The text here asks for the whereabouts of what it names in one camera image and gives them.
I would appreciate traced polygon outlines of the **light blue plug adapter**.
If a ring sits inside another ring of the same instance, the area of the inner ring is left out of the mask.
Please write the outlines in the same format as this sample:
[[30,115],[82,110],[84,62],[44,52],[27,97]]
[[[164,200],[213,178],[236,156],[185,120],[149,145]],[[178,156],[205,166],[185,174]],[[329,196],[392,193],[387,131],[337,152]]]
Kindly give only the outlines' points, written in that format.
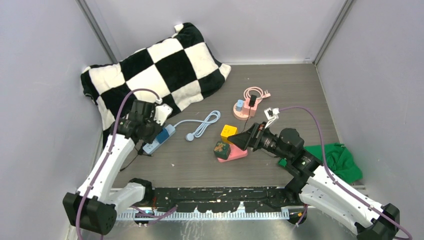
[[237,103],[235,105],[235,111],[236,112],[242,112],[243,111],[243,106],[244,106],[244,100],[242,99],[238,99]]

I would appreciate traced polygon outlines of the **blue cube socket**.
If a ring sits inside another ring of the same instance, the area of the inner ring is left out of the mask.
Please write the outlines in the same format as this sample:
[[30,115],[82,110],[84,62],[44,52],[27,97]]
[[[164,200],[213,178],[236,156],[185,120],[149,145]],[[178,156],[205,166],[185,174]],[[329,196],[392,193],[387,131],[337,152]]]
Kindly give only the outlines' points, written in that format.
[[168,130],[164,127],[162,129],[162,131],[156,136],[155,140],[159,143],[162,144],[164,143],[168,138],[170,137],[170,134],[168,132]]

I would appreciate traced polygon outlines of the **yellow cube socket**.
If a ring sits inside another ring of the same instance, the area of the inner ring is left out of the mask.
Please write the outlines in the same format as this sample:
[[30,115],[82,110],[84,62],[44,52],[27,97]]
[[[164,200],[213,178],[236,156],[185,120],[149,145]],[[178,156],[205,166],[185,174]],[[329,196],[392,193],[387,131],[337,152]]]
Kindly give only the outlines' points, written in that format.
[[228,140],[228,137],[236,135],[238,133],[238,128],[236,126],[225,124],[220,133],[221,140],[225,143],[231,144]]

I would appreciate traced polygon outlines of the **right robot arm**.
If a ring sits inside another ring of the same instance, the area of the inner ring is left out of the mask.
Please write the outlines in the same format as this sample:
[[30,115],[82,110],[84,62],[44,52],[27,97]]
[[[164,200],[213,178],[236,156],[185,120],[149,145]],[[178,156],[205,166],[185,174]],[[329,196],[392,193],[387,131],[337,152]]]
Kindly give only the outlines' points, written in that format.
[[393,240],[399,231],[400,211],[391,203],[382,205],[363,195],[325,168],[322,160],[304,148],[294,128],[273,134],[265,123],[254,123],[247,131],[228,140],[242,150],[264,150],[281,158],[292,175],[285,186],[291,205],[313,206],[339,221],[358,240]]

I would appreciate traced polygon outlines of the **pink cube socket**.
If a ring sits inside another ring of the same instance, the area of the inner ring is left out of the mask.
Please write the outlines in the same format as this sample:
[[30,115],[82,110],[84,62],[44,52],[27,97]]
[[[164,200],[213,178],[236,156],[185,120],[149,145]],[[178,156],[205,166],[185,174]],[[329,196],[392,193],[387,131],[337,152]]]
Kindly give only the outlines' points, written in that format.
[[244,115],[249,115],[250,117],[254,117],[256,115],[256,111],[257,111],[259,102],[256,100],[255,103],[253,104],[253,106],[250,106],[250,102],[251,102],[250,98],[247,98],[244,101],[242,113]]

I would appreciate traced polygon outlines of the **dark green cube socket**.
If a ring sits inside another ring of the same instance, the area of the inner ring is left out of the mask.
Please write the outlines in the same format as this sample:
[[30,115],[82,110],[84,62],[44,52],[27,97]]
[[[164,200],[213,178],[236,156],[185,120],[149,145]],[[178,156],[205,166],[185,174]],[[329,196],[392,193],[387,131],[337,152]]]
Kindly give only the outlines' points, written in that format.
[[218,159],[227,160],[231,153],[230,144],[224,141],[217,141],[213,148],[213,153]]

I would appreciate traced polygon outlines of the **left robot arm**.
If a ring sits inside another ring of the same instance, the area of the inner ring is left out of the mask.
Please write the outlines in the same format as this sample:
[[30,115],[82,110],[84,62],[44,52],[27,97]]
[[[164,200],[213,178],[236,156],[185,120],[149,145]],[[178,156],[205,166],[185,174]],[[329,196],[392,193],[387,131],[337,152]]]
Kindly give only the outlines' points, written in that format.
[[78,231],[84,229],[105,236],[123,211],[136,203],[148,207],[153,202],[154,190],[148,180],[133,178],[121,190],[111,193],[111,189],[132,149],[139,141],[151,144],[172,111],[161,100],[135,100],[128,115],[115,120],[91,173],[74,193],[66,193],[62,200],[70,224]]

